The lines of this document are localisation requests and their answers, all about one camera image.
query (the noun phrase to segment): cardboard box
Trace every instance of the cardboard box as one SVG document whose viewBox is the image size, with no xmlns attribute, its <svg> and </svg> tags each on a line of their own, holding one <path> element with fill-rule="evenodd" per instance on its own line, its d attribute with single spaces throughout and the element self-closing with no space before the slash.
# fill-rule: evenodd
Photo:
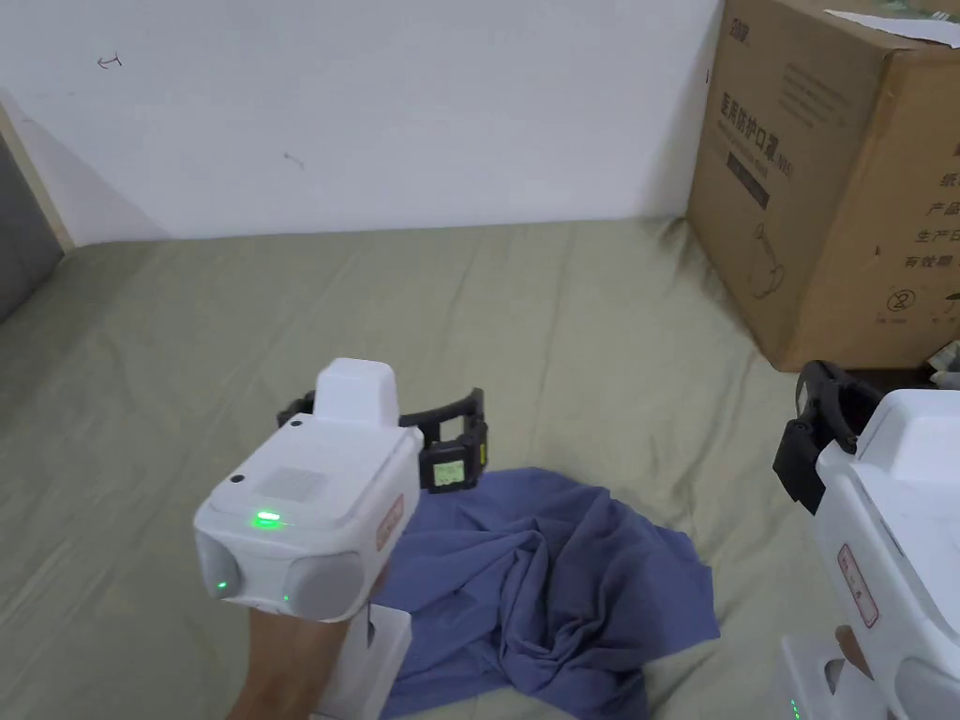
<svg viewBox="0 0 960 720">
<path fill-rule="evenodd" d="M 825 9 L 897 16 L 728 0 L 688 218 L 779 370 L 916 367 L 960 335 L 960 50 Z"/>
</svg>

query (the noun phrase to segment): white wall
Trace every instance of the white wall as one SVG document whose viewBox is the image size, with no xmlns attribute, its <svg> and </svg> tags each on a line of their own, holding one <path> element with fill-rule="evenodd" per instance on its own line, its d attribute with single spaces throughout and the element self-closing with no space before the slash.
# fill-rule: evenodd
<svg viewBox="0 0 960 720">
<path fill-rule="evenodd" d="M 680 213 L 718 15 L 6 0 L 0 100 L 79 244 Z"/>
</svg>

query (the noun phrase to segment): pen mark on wall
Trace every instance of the pen mark on wall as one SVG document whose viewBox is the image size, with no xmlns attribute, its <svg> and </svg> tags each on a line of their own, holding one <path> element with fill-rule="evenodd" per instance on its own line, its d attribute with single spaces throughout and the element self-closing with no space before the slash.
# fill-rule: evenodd
<svg viewBox="0 0 960 720">
<path fill-rule="evenodd" d="M 303 164 L 303 160 L 301 160 L 301 159 L 299 159 L 299 158 L 297 158 L 297 157 L 293 157 L 293 156 L 290 155 L 289 153 L 284 153 L 284 154 L 283 154 L 283 158 L 286 159 L 286 160 L 290 160 L 291 162 L 297 163 L 297 165 L 300 167 L 301 170 L 305 170 L 305 169 L 306 169 L 306 165 Z"/>
<path fill-rule="evenodd" d="M 97 60 L 97 64 L 100 65 L 100 67 L 102 67 L 104 70 L 110 70 L 110 68 L 108 68 L 108 65 L 113 63 L 117 63 L 120 67 L 123 67 L 123 62 L 120 61 L 120 56 L 117 55 L 116 53 L 113 53 L 113 57 L 110 58 L 109 60 L 104 60 L 103 58 L 100 58 L 99 60 Z"/>
</svg>

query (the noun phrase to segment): small display screen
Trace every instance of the small display screen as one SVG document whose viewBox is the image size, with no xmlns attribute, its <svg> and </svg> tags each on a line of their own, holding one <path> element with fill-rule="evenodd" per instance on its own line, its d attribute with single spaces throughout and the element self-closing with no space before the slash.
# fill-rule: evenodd
<svg viewBox="0 0 960 720">
<path fill-rule="evenodd" d="M 441 463 L 433 467 L 433 482 L 438 488 L 464 482 L 464 461 Z"/>
</svg>

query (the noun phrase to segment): red label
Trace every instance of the red label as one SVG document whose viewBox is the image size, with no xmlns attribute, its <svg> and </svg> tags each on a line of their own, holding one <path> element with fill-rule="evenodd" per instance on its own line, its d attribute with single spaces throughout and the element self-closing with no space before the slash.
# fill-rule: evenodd
<svg viewBox="0 0 960 720">
<path fill-rule="evenodd" d="M 847 579 L 847 587 L 850 588 L 853 602 L 860 610 L 860 617 L 863 618 L 864 625 L 868 628 L 874 627 L 880 619 L 880 610 L 874 602 L 874 596 L 870 594 L 870 589 L 867 588 L 867 582 L 863 579 L 863 574 L 856 564 L 856 559 L 853 557 L 853 551 L 850 550 L 849 545 L 845 544 L 840 548 L 837 562 L 840 565 L 840 571 Z"/>
<path fill-rule="evenodd" d="M 399 495 L 376 529 L 376 551 L 380 552 L 403 519 L 403 495 Z"/>
</svg>

